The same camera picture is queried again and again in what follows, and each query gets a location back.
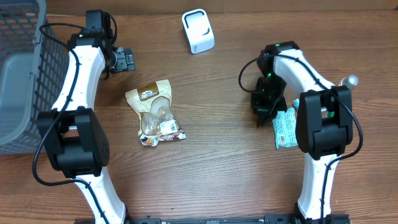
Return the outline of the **light blue wipes pack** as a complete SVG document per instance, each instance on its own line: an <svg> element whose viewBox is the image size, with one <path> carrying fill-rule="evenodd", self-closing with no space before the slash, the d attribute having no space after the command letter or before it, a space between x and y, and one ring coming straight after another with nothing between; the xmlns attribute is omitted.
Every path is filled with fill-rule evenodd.
<svg viewBox="0 0 398 224"><path fill-rule="evenodd" d="M295 133L297 122L293 108L289 108L287 111L278 111L277 116L272 120L272 124L275 133L276 149L298 146Z"/></svg>

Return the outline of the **brown snack packet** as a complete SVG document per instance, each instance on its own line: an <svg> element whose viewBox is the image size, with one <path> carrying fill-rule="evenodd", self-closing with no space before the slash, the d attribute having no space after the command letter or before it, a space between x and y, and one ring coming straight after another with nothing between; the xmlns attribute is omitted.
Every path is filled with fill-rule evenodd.
<svg viewBox="0 0 398 224"><path fill-rule="evenodd" d="M172 88L168 80L125 92L127 103L138 115L139 140L144 146L156 147L162 141L186 138L171 111Z"/></svg>

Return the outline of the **yellow bottle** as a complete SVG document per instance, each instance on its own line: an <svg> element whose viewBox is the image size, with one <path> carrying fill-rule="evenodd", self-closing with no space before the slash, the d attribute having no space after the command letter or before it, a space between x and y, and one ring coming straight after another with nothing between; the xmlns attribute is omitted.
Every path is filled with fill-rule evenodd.
<svg viewBox="0 0 398 224"><path fill-rule="evenodd" d="M359 79L355 75L350 75L348 77L344 77L340 80L338 86L346 86L351 91L358 85Z"/></svg>

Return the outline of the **teal tissue pack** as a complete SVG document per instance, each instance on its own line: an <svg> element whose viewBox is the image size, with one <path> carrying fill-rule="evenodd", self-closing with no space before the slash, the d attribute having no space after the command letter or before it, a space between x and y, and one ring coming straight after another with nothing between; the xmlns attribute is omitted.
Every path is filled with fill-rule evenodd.
<svg viewBox="0 0 398 224"><path fill-rule="evenodd" d="M299 99L295 99L295 100L292 102L292 106L294 107L295 111L298 111L298 110L299 110L299 104L300 104Z"/></svg>

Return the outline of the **green lid jar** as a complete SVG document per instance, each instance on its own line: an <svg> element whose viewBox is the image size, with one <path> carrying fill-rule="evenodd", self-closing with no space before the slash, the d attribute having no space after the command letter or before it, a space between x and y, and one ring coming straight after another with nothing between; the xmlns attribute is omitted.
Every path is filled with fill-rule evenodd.
<svg viewBox="0 0 398 224"><path fill-rule="evenodd" d="M335 114L335 112L334 112L334 111L332 111L332 112L328 112L328 117L329 117L329 118L332 118L332 117L334 117L334 114Z"/></svg>

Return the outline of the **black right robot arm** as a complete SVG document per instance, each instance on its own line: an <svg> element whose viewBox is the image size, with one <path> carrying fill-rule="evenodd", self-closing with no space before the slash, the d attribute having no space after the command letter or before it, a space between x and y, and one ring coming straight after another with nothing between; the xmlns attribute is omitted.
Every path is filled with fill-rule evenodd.
<svg viewBox="0 0 398 224"><path fill-rule="evenodd" d="M324 79L299 46L265 46L255 59L262 77L251 92L251 108L262 126L286 112L286 86L298 96L295 138L304 153L302 192L290 223L350 223L347 214L331 212L330 194L338 160L353 140L351 91Z"/></svg>

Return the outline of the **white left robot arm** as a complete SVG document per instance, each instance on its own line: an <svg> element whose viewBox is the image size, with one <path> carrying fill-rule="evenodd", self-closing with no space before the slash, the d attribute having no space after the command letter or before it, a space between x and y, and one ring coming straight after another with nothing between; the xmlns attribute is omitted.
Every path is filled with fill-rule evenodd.
<svg viewBox="0 0 398 224"><path fill-rule="evenodd" d="M62 90L37 117L42 138L32 174L46 186L75 184L88 202L92 223L130 223L108 172L110 146L94 112L100 76L136 69L131 49L115 47L115 18L102 10L86 12L86 24L64 44L69 64Z"/></svg>

